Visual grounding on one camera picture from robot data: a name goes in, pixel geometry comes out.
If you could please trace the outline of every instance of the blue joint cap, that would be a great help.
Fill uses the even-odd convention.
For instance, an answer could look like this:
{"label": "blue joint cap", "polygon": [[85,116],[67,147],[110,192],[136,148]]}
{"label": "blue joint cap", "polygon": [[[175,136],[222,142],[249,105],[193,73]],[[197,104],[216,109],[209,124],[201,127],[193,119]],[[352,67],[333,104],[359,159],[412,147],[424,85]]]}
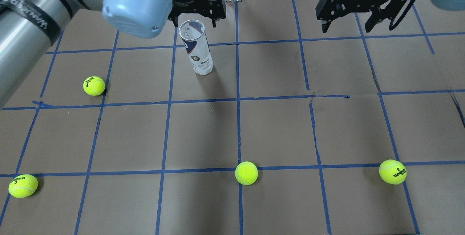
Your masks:
{"label": "blue joint cap", "polygon": [[139,38],[154,38],[161,33],[172,0],[103,0],[103,18],[113,27]]}

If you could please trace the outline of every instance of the yellow tennis ball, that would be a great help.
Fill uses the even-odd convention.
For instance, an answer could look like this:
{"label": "yellow tennis ball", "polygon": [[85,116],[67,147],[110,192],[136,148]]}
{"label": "yellow tennis ball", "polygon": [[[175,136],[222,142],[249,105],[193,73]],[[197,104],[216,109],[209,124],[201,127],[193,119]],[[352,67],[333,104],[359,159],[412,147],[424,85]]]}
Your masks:
{"label": "yellow tennis ball", "polygon": [[84,91],[90,96],[99,96],[105,91],[105,82],[102,78],[91,76],[84,81]]}
{"label": "yellow tennis ball", "polygon": [[388,159],[379,165],[379,176],[389,184],[400,184],[407,177],[407,170],[404,164],[393,159]]}
{"label": "yellow tennis ball", "polygon": [[30,174],[19,175],[10,182],[8,192],[15,198],[24,198],[32,195],[39,183],[37,179]]}
{"label": "yellow tennis ball", "polygon": [[236,180],[242,185],[250,185],[259,177],[257,166],[251,162],[241,162],[236,167]]}

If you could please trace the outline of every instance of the blue tape line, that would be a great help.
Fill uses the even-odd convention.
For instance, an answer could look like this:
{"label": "blue tape line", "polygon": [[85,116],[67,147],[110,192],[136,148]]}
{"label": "blue tape line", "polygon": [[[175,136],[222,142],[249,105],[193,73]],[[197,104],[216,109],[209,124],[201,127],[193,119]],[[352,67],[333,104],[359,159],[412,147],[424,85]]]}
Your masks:
{"label": "blue tape line", "polygon": [[430,48],[430,51],[432,54],[434,54],[434,49],[433,46],[431,45],[430,39],[428,38],[428,34],[426,33],[425,27],[423,26],[423,23],[421,22],[420,15],[417,12],[417,8],[415,7],[415,4],[412,5],[412,9],[417,16],[418,23],[420,24],[421,30],[423,31],[423,36],[425,37],[426,42],[428,43],[428,47]]}
{"label": "blue tape line", "polygon": [[45,76],[45,82],[42,86],[42,91],[40,92],[40,98],[44,97],[45,87],[47,87],[48,79],[50,78],[50,73],[52,72],[52,67],[55,63],[55,58],[57,57],[58,48],[60,47],[61,39],[63,38],[63,33],[65,33],[65,31],[61,32],[61,35],[58,38],[57,46],[55,48],[55,51],[53,52],[52,61],[50,62],[50,66],[48,67],[47,75]]}
{"label": "blue tape line", "polygon": [[236,42],[239,45],[243,44],[265,44],[265,43],[283,43],[283,42],[298,42],[298,39],[294,40],[259,40],[259,41],[241,41]]}
{"label": "blue tape line", "polygon": [[[110,64],[108,65],[108,73],[106,75],[106,82],[107,83],[110,80],[110,74],[111,74],[112,67],[113,67],[113,59],[114,59],[114,56],[115,56],[116,45],[118,44],[118,36],[119,36],[119,34],[120,34],[120,31],[119,30],[116,31],[115,40],[114,40],[113,49],[112,49],[112,56],[111,56],[111,59],[110,59]],[[105,99],[106,99],[106,93],[107,93],[106,91],[103,92],[102,102],[100,104],[100,112],[98,114],[97,125],[95,126],[95,134],[93,136],[92,148],[91,148],[91,152],[90,152],[90,156],[89,156],[88,168],[87,168],[87,172],[86,172],[86,180],[84,182],[84,187],[82,189],[81,202],[80,202],[80,205],[79,205],[78,217],[76,219],[76,226],[74,227],[74,235],[77,235],[78,231],[79,231],[79,225],[80,225],[81,216],[82,216],[82,209],[83,209],[83,206],[84,206],[84,201],[86,199],[87,187],[88,187],[88,183],[89,183],[89,176],[90,176],[89,173],[90,173],[91,168],[92,168],[93,155],[94,155],[94,152],[95,152],[95,145],[97,143],[98,130],[100,129],[100,122],[102,120],[103,108],[104,108]]]}
{"label": "blue tape line", "polygon": [[379,167],[380,163],[363,163],[363,164],[329,164],[322,165],[323,169],[340,169],[340,168],[365,168]]}
{"label": "blue tape line", "polygon": [[357,13],[355,13],[355,20],[357,21],[357,25],[359,26],[360,35],[362,36],[363,47],[365,48],[365,53],[367,54],[368,63],[370,64],[370,68],[372,70],[372,76],[373,76],[374,83],[376,85],[376,88],[377,88],[378,92],[380,93],[382,91],[381,91],[381,88],[379,86],[378,79],[376,77],[375,68],[373,66],[372,58],[370,56],[370,52],[368,51],[367,41],[365,40],[365,35],[363,34],[362,26],[360,25],[359,16],[357,15]]}
{"label": "blue tape line", "polygon": [[[405,166],[430,166],[430,165],[461,165],[465,161],[431,161],[431,162],[402,162]],[[292,166],[260,166],[258,170],[298,170],[298,169],[348,169],[379,167],[379,163],[361,164],[328,164],[328,165],[292,165]],[[202,168],[202,169],[165,169],[165,174],[177,173],[202,173],[202,172],[228,172],[236,170],[235,167],[226,168]],[[135,171],[104,171],[104,172],[57,172],[57,173],[24,173],[36,177],[72,177],[72,176],[93,176],[93,175],[138,175],[138,174],[161,174],[161,170],[135,170]],[[0,178],[13,178],[17,174],[0,174]]]}
{"label": "blue tape line", "polygon": [[457,90],[436,90],[436,91],[416,91],[416,92],[382,92],[379,93],[383,96],[388,95],[404,95],[404,94],[445,94],[445,93],[463,93],[465,89]]}
{"label": "blue tape line", "polygon": [[198,102],[218,102],[218,101],[237,101],[237,99],[227,98],[227,99],[184,100],[184,101],[171,101],[171,103],[198,103]]}
{"label": "blue tape line", "polygon": [[0,227],[3,222],[3,217],[5,217],[5,212],[7,210],[8,202],[10,201],[10,194],[8,193],[7,198],[5,199],[5,203],[3,204],[3,209],[1,211],[0,215]]}
{"label": "blue tape line", "polygon": [[144,102],[122,102],[122,103],[105,103],[105,107],[110,106],[132,106],[132,105],[153,105],[168,104],[168,101],[144,101]]}
{"label": "blue tape line", "polygon": [[351,37],[310,38],[310,39],[302,39],[302,41],[317,41],[317,40],[353,40],[353,39],[361,39],[361,37],[360,37],[360,36],[351,36]]}
{"label": "blue tape line", "polygon": [[84,182],[84,188],[83,188],[83,191],[82,191],[82,195],[81,195],[81,202],[79,204],[79,210],[78,210],[78,218],[76,220],[76,226],[74,227],[74,235],[77,235],[78,234],[78,230],[79,230],[79,224],[80,224],[80,221],[81,221],[81,215],[82,215],[82,207],[84,206],[84,200],[86,198],[86,192],[87,192],[87,185],[89,183],[89,176],[86,175],[86,180]]}
{"label": "blue tape line", "polygon": [[[174,28],[174,40],[173,46],[176,45],[176,40],[178,38],[178,28]],[[176,47],[173,47],[173,56],[171,59],[171,79],[170,79],[170,91],[168,96],[168,108],[166,111],[166,125],[165,125],[165,142],[163,144],[163,159],[161,163],[161,176],[160,176],[160,188],[158,191],[158,207],[157,207],[157,219],[155,225],[155,234],[160,233],[160,219],[161,219],[161,202],[163,199],[163,186],[165,183],[165,168],[166,168],[166,151],[168,148],[168,132],[170,127],[170,117],[171,117],[171,100],[173,99],[173,81],[174,81],[174,65],[175,65],[175,56],[176,56]]]}
{"label": "blue tape line", "polygon": [[126,47],[126,48],[116,48],[115,50],[116,51],[132,51],[132,50],[166,49],[166,48],[173,48],[173,45],[170,45],[170,46]]}
{"label": "blue tape line", "polygon": [[41,109],[85,109],[85,108],[99,108],[102,107],[101,104],[92,104],[92,105],[63,105],[55,106],[50,104],[44,104]]}
{"label": "blue tape line", "polygon": [[321,184],[321,195],[323,197],[323,207],[324,207],[324,216],[326,218],[326,227],[328,230],[328,234],[331,235],[331,222],[329,219],[329,210],[328,210],[328,202],[326,197],[326,188],[324,187],[324,177],[323,177],[323,166],[321,164],[321,157],[318,151],[318,142],[317,142],[317,135],[315,130],[315,114],[314,114],[314,105],[312,103],[309,104],[310,108],[310,118],[312,119],[312,131],[314,133],[314,142],[315,142],[315,152],[317,155],[317,162],[319,167],[319,177],[320,177],[320,184]]}
{"label": "blue tape line", "polygon": [[309,91],[310,87],[308,85],[307,65],[305,63],[305,56],[304,56],[304,45],[302,44],[302,33],[300,31],[299,16],[297,14],[297,7],[295,5],[295,0],[292,0],[292,7],[294,8],[295,22],[297,24],[297,33],[299,34],[300,57],[302,58],[302,67],[304,68],[305,86],[307,87],[307,91]]}
{"label": "blue tape line", "polygon": [[16,110],[35,110],[36,107],[8,107],[3,108],[2,111],[16,111]]}
{"label": "blue tape line", "polygon": [[209,43],[209,46],[225,46],[225,45],[236,45],[235,42],[220,42],[220,43]]}
{"label": "blue tape line", "polygon": [[239,186],[239,234],[244,235],[244,206],[242,204],[242,184],[238,183]]}
{"label": "blue tape line", "polygon": [[423,37],[425,35],[372,35],[366,36],[366,39],[376,39],[376,38],[401,38],[401,37]]}
{"label": "blue tape line", "polygon": [[[453,90],[455,92],[465,92],[465,90]],[[281,100],[281,99],[305,99],[305,98],[346,98],[349,99],[350,96],[335,94],[335,95],[302,95],[302,96],[268,96],[268,97],[243,97],[239,98],[240,101],[254,101],[254,100]],[[181,101],[171,101],[171,104],[179,103],[200,103],[200,102],[222,102],[222,101],[237,101],[237,98],[226,98],[226,99],[202,99],[202,100],[181,100]],[[168,101],[145,101],[145,102],[122,102],[122,103],[105,103],[104,107],[110,106],[133,106],[133,105],[157,105],[157,104],[168,104]],[[51,105],[42,103],[40,109],[85,109],[85,108],[97,108],[101,107],[101,104],[91,104],[91,105]],[[12,107],[12,108],[3,108],[4,110],[34,110],[35,107]]]}
{"label": "blue tape line", "polygon": [[346,95],[328,95],[328,96],[321,96],[321,95],[300,95],[300,96],[269,96],[269,97],[244,97],[241,98],[241,101],[254,101],[254,100],[280,100],[280,99],[305,99],[311,97],[327,97],[327,98],[346,98],[349,99],[350,96]]}
{"label": "blue tape line", "polygon": [[420,228],[418,228],[417,217],[415,216],[415,211],[413,210],[412,200],[410,199],[410,193],[408,192],[407,181],[402,183],[404,186],[405,197],[407,198],[408,208],[410,210],[410,215],[412,216],[413,226],[415,228],[415,234],[420,234]]}
{"label": "blue tape line", "polygon": [[64,53],[95,53],[95,52],[111,52],[113,49],[96,49],[96,50],[76,50],[76,51],[59,51],[57,54]]}
{"label": "blue tape line", "polygon": [[394,156],[396,157],[397,161],[400,161],[399,153],[397,152],[396,141],[394,141],[394,134],[392,133],[391,123],[389,122],[389,118],[387,116],[387,111],[386,111],[386,106],[384,104],[383,96],[379,94],[378,97],[379,97],[379,102],[381,103],[381,108],[383,110],[384,120],[386,121],[387,130],[389,132],[389,137],[391,139],[392,149],[394,150]]}
{"label": "blue tape line", "polygon": [[465,161],[402,162],[402,164],[405,166],[455,165],[465,164]]}
{"label": "blue tape line", "polygon": [[18,172],[20,171],[21,163],[23,161],[23,157],[24,157],[26,148],[28,147],[28,142],[29,142],[29,139],[31,137],[32,129],[34,128],[35,121],[37,120],[37,116],[39,115],[39,111],[40,111],[40,104],[37,107],[37,109],[35,110],[35,115],[34,115],[34,118],[32,120],[31,126],[29,128],[28,135],[26,136],[26,139],[24,141],[23,149],[21,150],[21,155],[20,155],[20,159],[18,161],[18,165],[16,166],[15,174],[18,174]]}
{"label": "blue tape line", "polygon": [[296,169],[319,169],[319,165],[295,165],[295,166],[261,166],[258,170],[296,170]]}
{"label": "blue tape line", "polygon": [[[240,138],[240,76],[239,76],[239,7],[234,2],[236,17],[236,97],[237,97],[237,158],[238,164],[242,162],[241,138]],[[242,185],[238,183],[239,194],[239,234],[244,235],[244,210],[242,207]]]}
{"label": "blue tape line", "polygon": [[[397,152],[397,146],[396,146],[396,143],[394,141],[394,134],[392,133],[392,129],[391,129],[391,123],[389,122],[389,117],[387,116],[387,111],[386,111],[386,106],[384,104],[383,96],[381,94],[379,94],[378,97],[379,97],[379,101],[381,103],[381,108],[383,110],[384,118],[385,118],[386,125],[387,125],[387,130],[389,132],[389,137],[391,138],[392,149],[394,151],[394,155],[396,157],[396,160],[400,161],[399,154]],[[404,182],[403,185],[404,185],[405,197],[407,198],[407,203],[408,203],[408,206],[409,206],[409,209],[410,209],[410,215],[412,217],[413,226],[415,227],[416,233],[420,234],[420,230],[418,228],[418,223],[417,223],[417,218],[415,217],[415,212],[413,210],[412,202],[410,200],[410,195],[409,195],[409,192],[408,192],[407,184]]]}
{"label": "blue tape line", "polygon": [[427,33],[428,36],[443,36],[443,35],[465,35],[465,32],[458,33]]}

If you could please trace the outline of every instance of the tennis ball can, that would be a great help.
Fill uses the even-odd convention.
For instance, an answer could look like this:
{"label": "tennis ball can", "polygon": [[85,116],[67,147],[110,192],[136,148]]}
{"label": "tennis ball can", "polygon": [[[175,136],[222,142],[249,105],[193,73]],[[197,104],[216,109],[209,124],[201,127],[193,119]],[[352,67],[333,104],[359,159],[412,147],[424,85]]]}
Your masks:
{"label": "tennis ball can", "polygon": [[213,70],[213,60],[203,23],[199,20],[187,20],[179,27],[179,35],[184,41],[194,71],[201,76],[210,73]]}

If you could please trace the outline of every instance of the blue tape grid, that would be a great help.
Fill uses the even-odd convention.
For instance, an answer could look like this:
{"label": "blue tape grid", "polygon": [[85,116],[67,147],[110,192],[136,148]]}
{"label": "blue tape grid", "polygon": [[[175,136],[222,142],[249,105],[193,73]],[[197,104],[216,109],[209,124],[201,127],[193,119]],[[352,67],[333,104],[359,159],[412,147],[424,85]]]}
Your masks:
{"label": "blue tape grid", "polygon": [[[170,112],[171,112],[171,104],[173,103],[196,103],[196,102],[215,102],[215,101],[236,101],[237,102],[237,120],[238,120],[238,163],[242,161],[241,159],[241,151],[240,151],[240,103],[241,101],[252,101],[252,100],[277,100],[277,99],[299,99],[299,98],[314,98],[314,97],[321,97],[321,98],[350,98],[350,96],[345,96],[345,95],[332,95],[332,96],[319,96],[319,95],[304,95],[304,96],[264,96],[264,97],[241,97],[240,96],[240,87],[239,87],[239,46],[240,45],[245,45],[245,44],[264,44],[264,43],[287,43],[287,42],[298,42],[300,46],[300,53],[301,53],[301,58],[302,58],[302,66],[304,69],[304,78],[305,78],[305,84],[307,87],[307,90],[309,90],[309,82],[308,82],[308,76],[307,76],[307,67],[306,67],[306,61],[305,61],[305,56],[304,56],[304,49],[303,49],[303,42],[304,41],[319,41],[319,40],[360,40],[362,39],[364,43],[364,48],[365,52],[367,54],[367,59],[370,64],[370,67],[372,69],[372,74],[373,74],[373,79],[374,82],[379,90],[379,99],[380,103],[382,106],[382,110],[385,116],[385,120],[387,123],[389,135],[392,141],[392,147],[393,147],[393,152],[396,157],[396,159],[399,158],[399,154],[397,153],[397,147],[395,145],[394,141],[394,136],[392,134],[389,118],[387,116],[387,112],[385,109],[384,105],[384,100],[383,96],[389,96],[389,95],[401,95],[401,94],[438,94],[438,93],[460,93],[460,92],[465,92],[465,89],[448,89],[448,90],[437,90],[437,91],[417,91],[417,92],[383,92],[381,91],[379,84],[377,82],[376,78],[376,73],[371,61],[370,53],[367,48],[366,44],[366,39],[376,39],[376,38],[401,38],[401,37],[425,37],[427,44],[430,48],[431,53],[434,54],[434,49],[430,43],[429,37],[430,36],[454,36],[454,35],[465,35],[465,32],[459,32],[459,33],[427,33],[425,31],[425,28],[423,26],[423,23],[421,22],[420,15],[418,14],[415,6],[413,6],[414,13],[417,17],[417,20],[420,24],[420,27],[422,28],[423,33],[422,34],[411,34],[411,35],[376,35],[376,36],[366,36],[363,33],[362,26],[360,25],[360,21],[358,16],[355,14],[356,20],[357,20],[357,25],[359,26],[359,31],[360,31],[360,36],[352,36],[352,37],[334,37],[334,38],[302,38],[301,31],[300,31],[300,23],[299,23],[299,17],[298,17],[298,12],[297,12],[297,7],[295,0],[292,0],[292,7],[294,9],[294,16],[296,20],[296,25],[297,25],[297,32],[299,35],[298,40],[267,40],[267,41],[239,41],[239,16],[238,16],[238,4],[237,2],[235,3],[235,24],[236,24],[236,40],[235,42],[231,43],[212,43],[210,46],[222,46],[222,45],[236,45],[236,83],[237,83],[237,98],[229,98],[229,99],[207,99],[207,100],[184,100],[184,101],[173,101],[171,99],[172,93],[173,93],[173,76],[174,76],[174,62],[175,62],[175,50],[176,48],[181,48],[183,45],[176,45],[176,38],[177,38],[177,30],[175,30],[175,37],[173,41],[173,45],[171,46],[149,46],[149,47],[134,47],[134,48],[117,48],[117,41],[118,41],[118,32],[115,37],[115,42],[113,45],[113,48],[108,48],[108,49],[94,49],[94,50],[77,50],[77,51],[58,51],[58,48],[61,43],[61,39],[63,34],[60,36],[57,46],[53,52],[48,52],[46,54],[53,54],[52,61],[50,63],[50,67],[48,70],[48,73],[46,75],[44,85],[42,88],[42,91],[40,93],[40,97],[43,97],[43,94],[45,92],[45,88],[48,83],[48,79],[50,77],[50,73],[52,71],[52,67],[55,61],[55,58],[57,54],[67,54],[67,53],[86,53],[86,52],[103,52],[103,51],[111,51],[112,52],[112,58],[110,61],[110,66],[108,69],[108,75],[107,75],[107,81],[109,80],[110,73],[111,73],[111,67],[113,64],[113,58],[114,54],[116,51],[126,51],[126,50],[140,50],[140,49],[158,49],[158,48],[173,48],[173,59],[172,59],[172,64],[171,64],[171,81],[170,81],[170,91],[169,91],[169,98],[168,101],[159,101],[159,102],[133,102],[133,103],[105,103],[105,97],[106,93],[103,95],[102,103],[100,105],[82,105],[82,106],[53,106],[49,104],[45,104],[42,102],[38,101],[33,101],[34,104],[37,105],[37,107],[34,106],[27,106],[27,107],[12,107],[12,108],[4,108],[3,110],[35,110],[35,116],[33,118],[33,121],[31,123],[28,135],[25,139],[25,144],[23,145],[23,149],[21,151],[21,156],[18,161],[18,165],[16,168],[16,171],[14,174],[0,174],[0,177],[14,177],[18,174],[20,165],[22,162],[23,155],[25,153],[25,149],[28,144],[28,140],[30,138],[30,133],[32,132],[33,126],[35,124],[36,118],[39,114],[40,109],[85,109],[85,108],[95,108],[95,107],[100,107],[100,114],[98,116],[98,123],[96,126],[95,130],[95,135],[94,135],[94,140],[93,140],[93,145],[92,145],[92,150],[91,150],[91,155],[89,158],[89,163],[88,163],[88,170],[86,172],[74,172],[74,173],[42,173],[42,174],[34,174],[37,177],[46,177],[46,176],[85,176],[86,181],[85,185],[83,188],[83,193],[81,197],[81,203],[80,203],[80,209],[78,212],[78,218],[76,220],[76,227],[75,227],[75,235],[78,233],[78,227],[80,224],[80,217],[82,213],[82,208],[84,205],[84,200],[86,196],[86,189],[87,189],[87,184],[88,184],[88,179],[90,176],[93,175],[127,175],[127,174],[161,174],[161,183],[159,187],[159,198],[158,198],[158,210],[157,210],[157,219],[156,219],[156,231],[155,233],[158,235],[159,234],[159,225],[160,225],[160,217],[161,217],[161,206],[162,206],[162,197],[163,197],[163,183],[164,183],[164,175],[165,174],[176,174],[176,173],[193,173],[193,172],[220,172],[220,171],[234,171],[234,168],[208,168],[208,169],[177,169],[177,170],[166,170],[165,165],[166,165],[166,147],[167,147],[167,141],[168,141],[168,130],[169,130],[169,121],[170,121]],[[103,114],[103,109],[106,106],[126,106],[126,105],[156,105],[156,104],[168,104],[168,110],[167,110],[167,118],[166,118],[166,131],[165,131],[165,143],[164,143],[164,150],[163,150],[163,163],[162,163],[162,169],[161,170],[148,170],[148,171],[113,171],[113,172],[91,172],[91,166],[92,166],[92,159],[93,159],[93,152],[95,149],[95,143],[96,139],[98,136],[98,128],[100,126],[100,120],[101,116]],[[331,234],[331,222],[330,222],[330,217],[329,217],[329,210],[327,207],[327,197],[326,197],[326,191],[324,187],[324,177],[323,177],[323,169],[343,169],[343,168],[352,168],[352,167],[379,167],[379,164],[340,164],[340,165],[325,165],[321,162],[321,158],[319,156],[318,152],[318,144],[317,144],[317,135],[316,135],[316,127],[315,127],[315,115],[313,111],[313,106],[312,103],[309,105],[310,109],[310,118],[312,120],[312,130],[314,132],[314,142],[315,142],[315,151],[317,154],[317,165],[295,165],[295,166],[264,166],[264,167],[258,167],[259,170],[299,170],[299,169],[319,169],[320,172],[320,184],[321,184],[321,190],[322,190],[322,196],[323,196],[323,204],[324,204],[324,212],[325,212],[325,218],[327,222],[327,230],[328,233]],[[425,165],[452,165],[452,164],[465,164],[465,161],[437,161],[437,162],[403,162],[404,165],[406,166],[425,166]],[[407,182],[403,183],[404,190],[405,190],[405,195],[407,198],[407,202],[409,204],[409,209],[412,215],[412,221],[414,223],[415,231],[417,234],[420,233],[420,229],[418,227],[415,213],[413,210],[412,202],[410,200],[409,192],[408,192],[408,187],[407,187]],[[5,199],[5,203],[0,215],[0,225],[2,223],[2,220],[5,215],[5,211],[7,209],[8,201],[10,199],[10,195],[7,196]],[[239,185],[239,226],[240,226],[240,233],[241,235],[244,234],[244,225],[243,225],[243,208],[242,208],[242,186]]]}

